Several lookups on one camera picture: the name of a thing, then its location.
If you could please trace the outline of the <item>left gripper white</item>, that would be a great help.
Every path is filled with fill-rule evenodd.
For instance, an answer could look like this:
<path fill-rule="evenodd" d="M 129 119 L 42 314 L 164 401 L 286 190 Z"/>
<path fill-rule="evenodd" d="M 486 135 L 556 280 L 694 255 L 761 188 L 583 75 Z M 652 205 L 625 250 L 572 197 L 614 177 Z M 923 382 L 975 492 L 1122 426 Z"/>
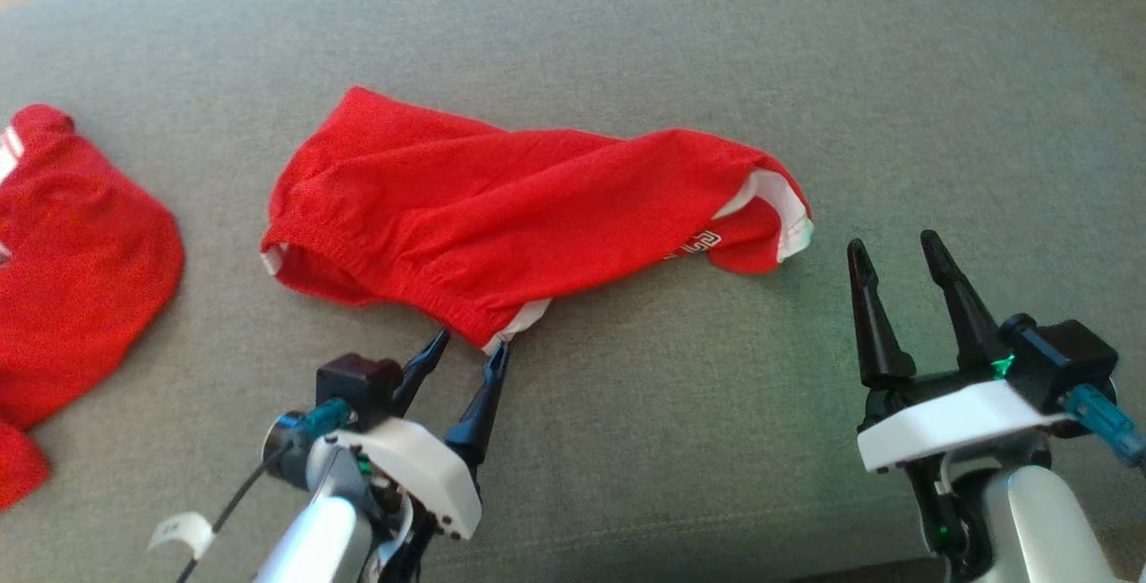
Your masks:
<path fill-rule="evenodd" d="M 390 399 L 391 415 L 405 418 L 450 338 L 449 330 L 439 330 L 406 363 L 402 380 Z M 405 419 L 388 419 L 363 433 L 328 433 L 324 444 L 350 451 L 351 470 L 366 484 L 397 484 L 427 510 L 446 535 L 470 541 L 482 521 L 482 502 L 469 468 L 479 468 L 490 447 L 509 363 L 509 346 L 500 342 L 484 363 L 482 387 L 474 393 L 458 423 L 446 431 L 446 444 L 422 425 Z"/>

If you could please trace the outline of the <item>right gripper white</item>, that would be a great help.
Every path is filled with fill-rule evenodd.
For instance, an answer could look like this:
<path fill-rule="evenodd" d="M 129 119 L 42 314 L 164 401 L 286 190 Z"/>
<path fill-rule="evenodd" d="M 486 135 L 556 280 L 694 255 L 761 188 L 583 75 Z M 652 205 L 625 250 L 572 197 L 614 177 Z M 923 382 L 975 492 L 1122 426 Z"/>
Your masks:
<path fill-rule="evenodd" d="M 999 342 L 997 323 L 934 229 L 923 233 L 923 253 L 931 278 L 945 298 L 961 372 L 1007 367 L 1008 350 Z M 1006 380 L 967 384 L 950 394 L 893 411 L 892 384 L 915 378 L 916 364 L 901 348 L 884 301 L 877 293 L 876 265 L 863 241 L 848 244 L 851 313 L 859 381 L 872 389 L 857 449 L 869 473 L 893 468 L 951 450 L 978 447 L 1012 433 L 1072 423 L 1063 411 L 1044 413 Z"/>

